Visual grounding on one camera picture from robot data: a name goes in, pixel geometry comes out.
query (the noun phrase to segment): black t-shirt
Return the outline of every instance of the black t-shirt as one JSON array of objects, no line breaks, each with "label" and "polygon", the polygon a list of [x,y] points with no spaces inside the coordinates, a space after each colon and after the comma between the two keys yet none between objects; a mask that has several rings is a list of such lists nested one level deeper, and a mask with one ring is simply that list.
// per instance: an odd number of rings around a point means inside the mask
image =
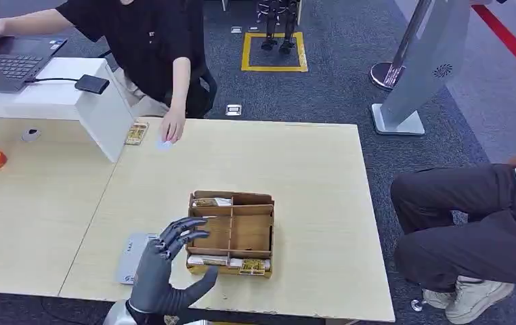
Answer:
[{"label": "black t-shirt", "polygon": [[68,0],[56,8],[93,42],[105,36],[112,56],[146,95],[162,102],[172,64],[204,64],[202,0]]}]

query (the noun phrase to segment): laptop keyboard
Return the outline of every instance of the laptop keyboard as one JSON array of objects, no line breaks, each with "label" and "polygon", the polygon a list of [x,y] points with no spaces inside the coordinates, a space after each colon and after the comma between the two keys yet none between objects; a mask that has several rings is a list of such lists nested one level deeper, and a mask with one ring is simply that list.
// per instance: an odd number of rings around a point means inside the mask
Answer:
[{"label": "laptop keyboard", "polygon": [[0,71],[9,79],[24,78],[43,58],[0,54]]}]

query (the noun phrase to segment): yellow tape square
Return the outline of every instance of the yellow tape square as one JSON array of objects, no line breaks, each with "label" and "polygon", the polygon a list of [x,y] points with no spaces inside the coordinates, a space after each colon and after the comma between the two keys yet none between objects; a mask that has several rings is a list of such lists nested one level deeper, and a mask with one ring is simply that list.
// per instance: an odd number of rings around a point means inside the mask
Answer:
[{"label": "yellow tape square", "polygon": [[[307,72],[308,63],[306,62],[306,50],[304,48],[304,36],[302,32],[295,32],[296,50],[298,51],[299,66],[251,66],[250,65],[250,46],[253,37],[266,37],[263,32],[248,32],[244,35],[244,45],[242,48],[242,71],[261,71],[261,72]],[[284,33],[277,32],[275,38],[283,38]]]}]

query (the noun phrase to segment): laptop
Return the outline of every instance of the laptop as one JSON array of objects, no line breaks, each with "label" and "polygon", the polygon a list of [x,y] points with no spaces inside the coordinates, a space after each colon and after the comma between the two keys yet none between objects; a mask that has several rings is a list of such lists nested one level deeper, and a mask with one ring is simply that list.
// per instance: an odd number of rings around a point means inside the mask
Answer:
[{"label": "laptop", "polygon": [[57,37],[0,38],[0,92],[21,90],[65,43]]}]

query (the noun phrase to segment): cardboard box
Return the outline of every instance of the cardboard box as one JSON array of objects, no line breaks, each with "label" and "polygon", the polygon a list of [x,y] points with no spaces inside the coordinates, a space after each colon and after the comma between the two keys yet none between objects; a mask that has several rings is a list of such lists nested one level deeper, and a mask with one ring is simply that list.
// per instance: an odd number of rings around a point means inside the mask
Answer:
[{"label": "cardboard box", "polygon": [[[214,198],[230,200],[231,205],[224,206],[221,200],[219,206]],[[203,274],[208,265],[218,265],[221,274],[272,276],[274,201],[270,195],[196,191],[190,195],[188,215],[206,217],[208,223],[198,229],[210,232],[208,238],[186,246],[186,267],[191,273]],[[189,263],[190,257],[198,263]]]}]

